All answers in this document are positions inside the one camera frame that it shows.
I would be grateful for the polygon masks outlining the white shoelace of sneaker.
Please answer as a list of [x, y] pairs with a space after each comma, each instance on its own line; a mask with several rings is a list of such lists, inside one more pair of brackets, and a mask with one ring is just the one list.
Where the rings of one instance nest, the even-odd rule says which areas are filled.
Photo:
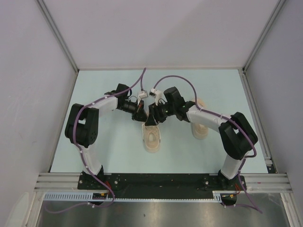
[[143, 133], [157, 132], [159, 130], [158, 126], [145, 126], [142, 125]]

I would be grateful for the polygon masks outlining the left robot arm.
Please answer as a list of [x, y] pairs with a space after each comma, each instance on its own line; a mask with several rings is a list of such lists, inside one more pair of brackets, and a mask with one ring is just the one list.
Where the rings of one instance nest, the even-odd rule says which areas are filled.
[[94, 189], [101, 188], [105, 183], [104, 176], [99, 174], [102, 164], [92, 148], [97, 140], [98, 121], [102, 114], [118, 109], [130, 113], [134, 121], [145, 122], [148, 118], [144, 110], [144, 101], [138, 99], [132, 102], [129, 100], [131, 95], [131, 88], [119, 83], [115, 90], [105, 93], [105, 96], [97, 101], [87, 106], [73, 104], [71, 107], [65, 137], [79, 149], [84, 170], [91, 173], [88, 183]]

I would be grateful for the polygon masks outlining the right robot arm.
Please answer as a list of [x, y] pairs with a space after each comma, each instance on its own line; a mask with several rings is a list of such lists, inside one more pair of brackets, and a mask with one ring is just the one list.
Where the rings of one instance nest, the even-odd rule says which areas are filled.
[[192, 125], [192, 133], [196, 137], [203, 136], [196, 130], [198, 125], [203, 125], [220, 134], [226, 158], [219, 170], [218, 184], [224, 190], [229, 190], [235, 185], [235, 177], [247, 158], [247, 153], [254, 149], [258, 137], [246, 117], [236, 112], [231, 116], [205, 109], [198, 102], [185, 101], [176, 87], [171, 87], [161, 92], [151, 89], [150, 96], [155, 102], [149, 105], [149, 114], [145, 127], [155, 128], [170, 116], [175, 116], [180, 121]]

